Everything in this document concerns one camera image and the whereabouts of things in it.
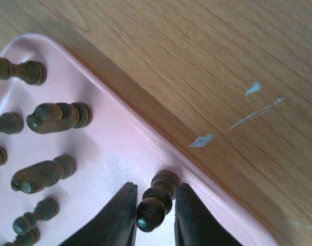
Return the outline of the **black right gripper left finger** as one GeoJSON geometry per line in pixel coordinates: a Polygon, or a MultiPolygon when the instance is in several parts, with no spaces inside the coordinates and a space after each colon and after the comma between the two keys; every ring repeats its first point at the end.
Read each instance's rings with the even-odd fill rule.
{"type": "Polygon", "coordinates": [[[61,245],[135,245],[138,186],[126,182],[86,225],[61,245]]]}

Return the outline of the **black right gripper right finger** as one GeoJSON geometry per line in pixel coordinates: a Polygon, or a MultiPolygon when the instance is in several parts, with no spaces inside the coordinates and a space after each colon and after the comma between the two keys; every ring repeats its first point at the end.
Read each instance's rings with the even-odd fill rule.
{"type": "Polygon", "coordinates": [[[177,189],[174,234],[176,245],[240,245],[188,183],[177,189]]]}

